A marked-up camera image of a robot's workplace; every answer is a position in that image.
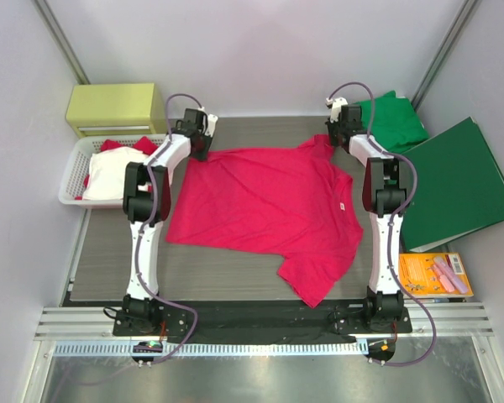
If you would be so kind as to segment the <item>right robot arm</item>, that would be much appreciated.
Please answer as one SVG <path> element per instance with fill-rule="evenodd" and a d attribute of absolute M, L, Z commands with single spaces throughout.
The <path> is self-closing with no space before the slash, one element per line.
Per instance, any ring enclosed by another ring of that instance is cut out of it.
<path fill-rule="evenodd" d="M 400 232 L 406 200 L 411 194 L 411 170 L 364 130 L 362 111 L 342 98 L 328 99 L 326 126 L 330 144 L 343 148 L 365 168 L 363 208 L 372 232 L 372 269 L 363 306 L 337 320 L 342 334 L 410 333 L 412 324 L 399 285 Z"/>

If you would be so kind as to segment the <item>pink red t-shirt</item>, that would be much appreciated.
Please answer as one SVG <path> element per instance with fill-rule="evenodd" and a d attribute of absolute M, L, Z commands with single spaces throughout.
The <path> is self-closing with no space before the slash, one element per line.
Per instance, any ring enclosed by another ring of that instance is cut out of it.
<path fill-rule="evenodd" d="M 166 241 L 280 255 L 277 274 L 318 306 L 364 234 L 353 179 L 333 154 L 328 136 L 316 134 L 296 148 L 229 149 L 189 161 Z"/>

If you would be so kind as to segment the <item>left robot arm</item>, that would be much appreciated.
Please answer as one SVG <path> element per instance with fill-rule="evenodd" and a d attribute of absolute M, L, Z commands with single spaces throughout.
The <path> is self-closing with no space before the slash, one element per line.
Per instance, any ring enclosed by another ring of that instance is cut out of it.
<path fill-rule="evenodd" d="M 123 211 L 129 221 L 132 258 L 122 308 L 114 319 L 117 336 L 151 334 L 162 326 L 157 260 L 160 235 L 171 211 L 171 179 L 183 160 L 207 158 L 217 121 L 204 107 L 186 109 L 155 152 L 125 168 Z"/>

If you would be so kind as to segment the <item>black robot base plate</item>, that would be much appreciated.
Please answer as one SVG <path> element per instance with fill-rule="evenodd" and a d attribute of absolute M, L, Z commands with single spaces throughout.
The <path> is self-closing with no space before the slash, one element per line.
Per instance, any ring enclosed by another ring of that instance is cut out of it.
<path fill-rule="evenodd" d="M 360 335 L 408 334 L 407 310 L 382 315 L 363 300 L 128 302 L 104 308 L 118 337 L 166 336 L 171 343 L 282 345 L 350 343 Z"/>

